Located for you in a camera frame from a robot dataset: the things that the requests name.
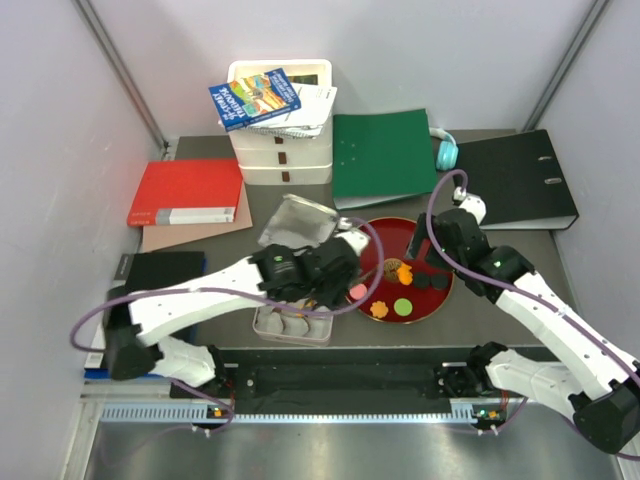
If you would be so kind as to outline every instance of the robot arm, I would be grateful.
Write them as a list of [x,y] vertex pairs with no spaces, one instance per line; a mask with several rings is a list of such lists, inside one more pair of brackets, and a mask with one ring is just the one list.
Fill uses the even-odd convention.
[[[618,349],[566,305],[546,284],[533,265],[511,247],[490,247],[479,227],[486,212],[482,200],[460,188],[454,193],[458,208],[432,218],[432,226],[443,250],[472,272],[514,285],[544,299],[557,313],[519,293],[478,281],[455,271],[476,295],[486,297],[531,331],[558,358],[562,366],[538,363],[503,345],[489,343],[472,350],[465,378],[475,392],[490,388],[510,390],[531,398],[573,419],[592,444],[617,453],[640,431],[640,391],[627,372],[561,317],[568,314],[632,371],[640,364]],[[426,216],[418,220],[407,256],[415,258],[426,238]],[[425,261],[451,269],[440,254],[429,249]],[[439,372],[445,384],[453,380],[447,369]]]
[[[127,380],[153,373],[192,387],[213,379],[223,382],[219,374],[223,365],[216,360],[213,347],[196,347],[170,335],[223,313],[259,306],[263,299],[296,302],[309,298],[317,306],[333,309],[355,279],[359,256],[368,242],[366,234],[350,229],[317,248],[291,250],[271,245],[224,270],[169,288],[184,293],[143,298],[112,309],[104,320],[111,378]],[[206,288],[217,291],[202,290]]]

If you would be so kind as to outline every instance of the tabletop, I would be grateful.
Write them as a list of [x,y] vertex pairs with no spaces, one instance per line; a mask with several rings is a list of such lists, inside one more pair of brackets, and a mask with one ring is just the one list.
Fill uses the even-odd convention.
[[[462,130],[452,132],[459,143],[514,133],[512,130]],[[228,137],[183,137],[176,159],[225,156]],[[435,206],[438,213],[451,208],[453,185],[443,188]],[[257,239],[267,220],[282,200],[292,193],[333,207],[331,185],[254,186],[247,185],[253,227],[227,233],[166,251],[198,250],[207,257],[207,272],[228,267],[238,259],[260,250]],[[428,195],[388,204],[340,212],[367,220],[379,217],[405,217],[416,220],[426,209]],[[522,253],[542,274],[556,294],[573,306],[573,300],[556,245],[548,231],[489,231],[489,242],[510,245]],[[304,348],[259,338],[252,328],[254,311],[239,310],[197,328],[195,343],[219,348]],[[441,347],[473,346],[488,341],[506,345],[537,345],[540,342],[511,316],[484,298],[475,296],[461,281],[455,281],[447,301],[430,317],[413,324],[386,324],[352,311],[334,319],[329,347]]]

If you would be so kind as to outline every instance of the pink circle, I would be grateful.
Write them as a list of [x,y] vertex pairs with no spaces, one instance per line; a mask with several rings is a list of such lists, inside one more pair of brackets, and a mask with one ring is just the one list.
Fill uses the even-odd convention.
[[363,283],[356,285],[355,287],[349,290],[349,296],[354,300],[360,300],[367,294],[367,286]]

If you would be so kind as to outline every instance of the green circle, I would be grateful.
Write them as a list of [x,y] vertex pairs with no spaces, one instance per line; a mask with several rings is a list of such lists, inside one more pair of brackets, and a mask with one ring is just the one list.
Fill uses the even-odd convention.
[[393,304],[393,309],[401,317],[406,317],[406,316],[410,315],[411,312],[413,311],[413,305],[406,298],[399,298]]

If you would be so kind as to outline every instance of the black book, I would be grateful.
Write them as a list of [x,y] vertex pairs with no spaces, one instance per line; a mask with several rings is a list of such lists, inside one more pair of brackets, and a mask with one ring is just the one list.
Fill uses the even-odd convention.
[[[120,258],[111,288],[118,288],[118,294],[121,294],[119,287],[123,287],[126,293],[167,288],[201,277],[205,268],[204,252],[126,253]],[[193,328],[185,328],[172,336],[189,341]],[[98,328],[91,346],[104,348],[102,328]],[[101,353],[90,353],[87,356],[85,369],[103,368],[106,365]]]
[[487,206],[484,230],[562,230],[578,218],[546,130],[462,143],[456,168]]

